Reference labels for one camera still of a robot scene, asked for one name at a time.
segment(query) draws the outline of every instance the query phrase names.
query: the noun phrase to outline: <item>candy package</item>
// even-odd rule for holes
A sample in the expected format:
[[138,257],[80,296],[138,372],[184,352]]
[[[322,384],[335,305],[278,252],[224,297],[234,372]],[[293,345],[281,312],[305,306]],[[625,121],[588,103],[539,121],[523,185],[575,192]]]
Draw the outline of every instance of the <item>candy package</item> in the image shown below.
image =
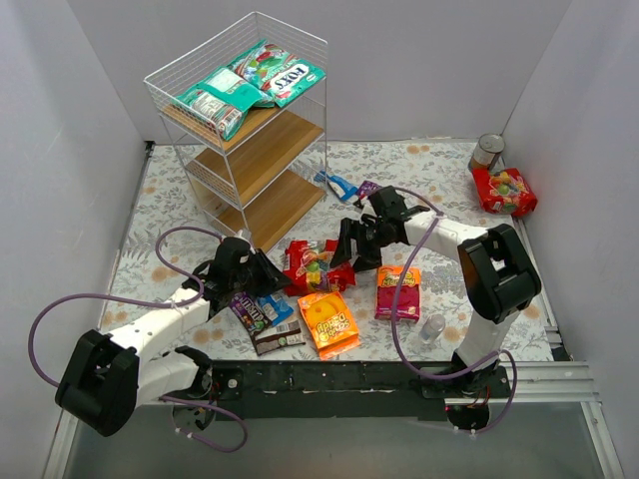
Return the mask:
[[359,346],[359,330],[338,292],[314,292],[298,299],[302,317],[320,359],[330,359]]
[[274,107],[275,102],[270,95],[247,82],[240,75],[226,67],[220,67],[202,82],[196,85],[241,112],[250,107]]
[[[375,318],[390,319],[392,299],[403,266],[382,266],[377,269],[377,297],[375,304]],[[419,321],[419,285],[421,271],[416,267],[408,269],[403,279],[399,301],[397,303],[398,319],[412,319]]]
[[285,253],[287,263],[284,274],[292,285],[285,288],[289,296],[302,296],[310,292],[344,291],[349,284],[355,285],[355,273],[350,263],[330,269],[330,260],[337,248],[335,239],[320,241],[291,241]]
[[211,127],[220,133],[223,140],[230,139],[238,131],[247,115],[203,90],[200,84],[189,88],[177,99],[206,118]]
[[299,321],[267,329],[259,336],[252,337],[251,342],[258,356],[277,349],[306,344]]
[[504,213],[522,217],[534,211],[537,197],[516,168],[490,173],[472,170],[481,207],[489,213]]
[[229,68],[269,94],[283,107],[321,80],[321,68],[262,40],[236,58]]
[[355,196],[357,197],[357,200],[355,200],[354,205],[359,208],[359,209],[363,209],[363,203],[362,201],[368,196],[370,195],[372,192],[375,192],[377,190],[379,190],[381,188],[380,185],[378,185],[377,183],[373,183],[370,182],[369,180],[364,180],[361,185],[359,185],[359,188],[357,189],[357,191],[355,192]]
[[234,294],[229,307],[242,322],[250,337],[257,336],[272,324],[256,302],[245,292]]
[[281,294],[274,293],[259,297],[257,302],[273,326],[277,326],[293,314],[293,308],[287,304]]

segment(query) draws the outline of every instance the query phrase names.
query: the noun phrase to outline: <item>floral mat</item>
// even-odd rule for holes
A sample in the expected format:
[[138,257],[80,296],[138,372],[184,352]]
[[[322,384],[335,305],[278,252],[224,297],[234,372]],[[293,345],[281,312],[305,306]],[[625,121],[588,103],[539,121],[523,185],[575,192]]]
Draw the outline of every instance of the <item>floral mat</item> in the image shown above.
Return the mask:
[[[180,147],[196,154],[201,147]],[[494,216],[482,211],[475,198],[467,163],[474,143],[328,143],[328,162],[333,173],[359,185],[371,180],[381,185],[395,185],[429,195],[452,219],[469,225],[493,227],[512,224],[510,217]],[[317,162],[317,149],[303,153],[303,162]],[[336,239],[339,220],[356,219],[358,211],[340,203],[329,194],[318,202],[269,252],[279,267],[284,265],[284,250],[291,240]],[[182,278],[160,264],[154,253],[156,237],[176,226],[209,228],[199,210],[189,181],[172,147],[156,147],[141,186],[134,216],[114,278],[114,294],[162,301],[180,286]],[[193,269],[212,258],[217,242],[197,233],[176,233],[168,238],[163,253],[182,268]],[[386,264],[403,264],[411,248],[394,244],[384,249]],[[414,266],[422,271],[421,318],[418,324],[401,322],[398,332],[402,348],[411,360],[446,361],[461,343],[468,330],[471,306],[465,295],[459,265],[438,253],[424,249]],[[374,319],[375,273],[357,276],[357,286],[343,297],[359,328],[361,345],[337,357],[339,360],[398,360],[387,321]],[[319,360],[313,340],[302,321],[297,299],[289,298],[303,324],[307,338],[304,346],[295,346],[261,356],[263,360]],[[101,327],[109,331],[135,320],[147,310],[123,303],[108,304]],[[431,346],[418,333],[425,320],[434,313],[446,318],[446,329]],[[513,323],[504,340],[515,359],[552,360],[544,326],[545,308],[540,296]],[[206,324],[177,338],[170,347],[188,344],[201,349],[212,359],[258,359],[249,336],[235,316],[225,309]]]

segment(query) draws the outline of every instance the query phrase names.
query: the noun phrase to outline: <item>white wall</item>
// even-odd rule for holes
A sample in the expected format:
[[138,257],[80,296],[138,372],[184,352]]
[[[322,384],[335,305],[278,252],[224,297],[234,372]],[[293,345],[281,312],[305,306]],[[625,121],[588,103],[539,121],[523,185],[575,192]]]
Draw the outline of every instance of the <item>white wall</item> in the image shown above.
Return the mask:
[[505,131],[539,196],[527,224],[567,347],[587,359],[639,477],[639,4],[573,2]]
[[260,10],[328,40],[333,139],[501,132],[570,0],[69,0],[145,140],[142,79]]
[[[0,476],[40,477],[60,409],[27,333],[63,294],[104,291],[144,143],[64,0],[0,2]],[[59,378],[100,304],[60,307],[37,340]]]

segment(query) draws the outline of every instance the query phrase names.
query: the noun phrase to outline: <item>tin can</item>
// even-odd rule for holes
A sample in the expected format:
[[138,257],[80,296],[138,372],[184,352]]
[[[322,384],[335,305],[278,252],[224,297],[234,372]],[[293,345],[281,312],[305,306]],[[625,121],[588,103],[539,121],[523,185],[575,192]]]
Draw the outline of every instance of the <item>tin can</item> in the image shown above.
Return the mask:
[[499,160],[499,156],[505,146],[506,144],[503,138],[501,138],[501,135],[494,133],[482,135],[479,138],[479,142],[477,142],[474,152],[472,152],[468,167],[471,170],[478,168],[490,170],[497,160]]

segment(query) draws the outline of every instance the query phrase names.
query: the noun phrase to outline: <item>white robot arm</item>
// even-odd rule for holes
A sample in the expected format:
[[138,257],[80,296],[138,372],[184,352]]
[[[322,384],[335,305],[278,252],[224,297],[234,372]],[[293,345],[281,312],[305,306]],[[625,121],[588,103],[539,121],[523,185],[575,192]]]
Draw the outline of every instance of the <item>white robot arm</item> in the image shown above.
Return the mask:
[[[417,245],[435,217],[436,213],[425,207],[409,209],[393,187],[382,188],[368,197],[360,222],[341,221],[339,246],[331,266],[350,259],[354,240],[358,254],[355,271],[379,267],[382,247],[392,242]],[[453,363],[466,367],[499,350],[519,312],[541,291],[539,276],[516,231],[508,225],[488,230],[439,218],[423,247],[460,263],[473,306],[468,332]],[[489,368],[496,360],[474,370]]]
[[[100,434],[117,432],[134,409],[166,393],[185,399],[210,389],[213,362],[201,351],[180,346],[158,354],[189,329],[224,309],[239,291],[265,296],[289,285],[259,249],[242,238],[224,238],[216,256],[194,271],[200,282],[187,279],[167,307],[103,334],[90,330],[78,340],[56,392],[56,403]],[[182,307],[174,304],[202,297]]]

